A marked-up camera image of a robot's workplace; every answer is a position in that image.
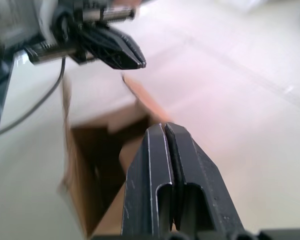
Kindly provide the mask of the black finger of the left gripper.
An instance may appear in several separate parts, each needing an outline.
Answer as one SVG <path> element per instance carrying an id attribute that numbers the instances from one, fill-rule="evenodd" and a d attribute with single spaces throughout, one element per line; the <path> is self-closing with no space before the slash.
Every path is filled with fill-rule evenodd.
<path id="1" fill-rule="evenodd" d="M 142 51 L 133 38 L 122 31 L 90 31 L 86 33 L 87 49 L 116 70 L 142 68 Z"/>
<path id="2" fill-rule="evenodd" d="M 109 27 L 108 31 L 114 44 L 114 61 L 119 68 L 145 68 L 147 66 L 141 48 L 130 35 L 114 27 Z"/>

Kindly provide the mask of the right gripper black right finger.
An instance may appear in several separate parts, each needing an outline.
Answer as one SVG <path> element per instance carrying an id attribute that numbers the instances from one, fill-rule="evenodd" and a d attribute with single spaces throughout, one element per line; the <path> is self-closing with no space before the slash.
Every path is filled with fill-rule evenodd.
<path id="1" fill-rule="evenodd" d="M 174 174 L 174 224 L 181 232 L 242 232 L 243 224 L 215 163 L 180 125 L 164 127 Z"/>

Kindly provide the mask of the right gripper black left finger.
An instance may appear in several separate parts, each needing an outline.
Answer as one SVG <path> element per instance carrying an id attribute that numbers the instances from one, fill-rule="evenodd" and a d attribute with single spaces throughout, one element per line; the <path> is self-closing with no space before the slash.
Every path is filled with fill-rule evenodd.
<path id="1" fill-rule="evenodd" d="M 121 234 L 163 237 L 172 229 L 174 177 L 161 124 L 149 127 L 125 181 Z"/>

